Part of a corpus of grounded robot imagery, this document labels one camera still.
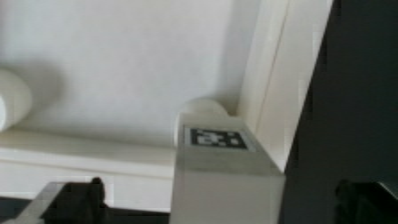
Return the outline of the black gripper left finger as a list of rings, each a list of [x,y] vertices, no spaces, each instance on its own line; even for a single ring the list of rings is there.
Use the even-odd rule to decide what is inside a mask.
[[[105,224],[109,205],[100,177],[50,182],[11,224]]]

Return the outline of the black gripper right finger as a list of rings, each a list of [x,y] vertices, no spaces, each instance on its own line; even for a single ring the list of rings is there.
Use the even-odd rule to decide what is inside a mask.
[[[398,224],[398,187],[343,180],[336,187],[334,224]]]

